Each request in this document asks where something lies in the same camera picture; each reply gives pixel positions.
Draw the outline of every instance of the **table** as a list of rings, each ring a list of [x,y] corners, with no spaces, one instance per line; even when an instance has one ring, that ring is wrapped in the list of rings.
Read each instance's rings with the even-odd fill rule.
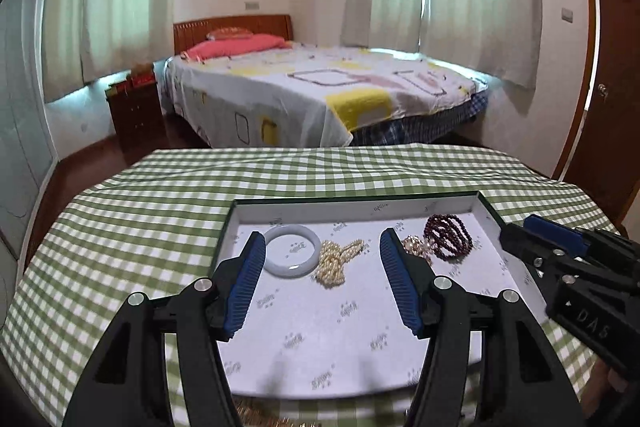
[[[0,349],[31,400],[58,426],[82,369],[124,299],[178,293],[205,276],[231,202],[240,198],[381,196],[481,190],[506,222],[537,213],[569,227],[614,230],[579,188],[480,148],[156,151],[76,196],[20,283]],[[545,332],[577,393],[593,353],[551,322]],[[175,338],[167,375],[175,423],[188,425]],[[468,381],[473,410],[477,377]],[[357,399],[268,401],[272,412],[331,425],[401,425],[413,390]]]

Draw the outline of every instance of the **wooden headboard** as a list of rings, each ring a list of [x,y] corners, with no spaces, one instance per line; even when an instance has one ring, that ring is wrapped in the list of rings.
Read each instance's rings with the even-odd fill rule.
[[[213,17],[174,24],[174,50],[179,55],[207,38],[207,33],[218,28],[240,26],[254,33],[269,33],[293,40],[293,28],[289,15],[236,15]]]

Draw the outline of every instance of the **red pillow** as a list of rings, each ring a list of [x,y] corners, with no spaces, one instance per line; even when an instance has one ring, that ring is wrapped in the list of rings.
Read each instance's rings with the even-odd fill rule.
[[[219,28],[207,34],[207,41],[226,41],[229,39],[247,39],[254,33],[247,28],[230,26],[229,28]]]
[[[226,41],[204,41],[196,44],[190,50],[180,54],[183,60],[207,60],[218,57],[235,57],[245,53],[263,52],[273,49],[291,48],[291,44],[282,37],[258,34],[247,39]]]

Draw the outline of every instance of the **hand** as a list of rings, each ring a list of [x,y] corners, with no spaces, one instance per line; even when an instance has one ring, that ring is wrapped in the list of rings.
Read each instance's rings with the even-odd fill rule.
[[[628,383],[602,360],[597,359],[591,369],[591,376],[582,390],[580,405],[585,418],[591,417],[600,406],[605,393],[613,388],[624,393]]]

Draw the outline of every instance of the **wooden nightstand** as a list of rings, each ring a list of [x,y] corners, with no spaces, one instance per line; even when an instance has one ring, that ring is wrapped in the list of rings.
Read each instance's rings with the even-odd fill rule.
[[[123,152],[132,148],[151,148],[151,152],[159,148],[163,140],[166,141],[158,83],[152,82],[112,94],[107,96],[107,102]]]

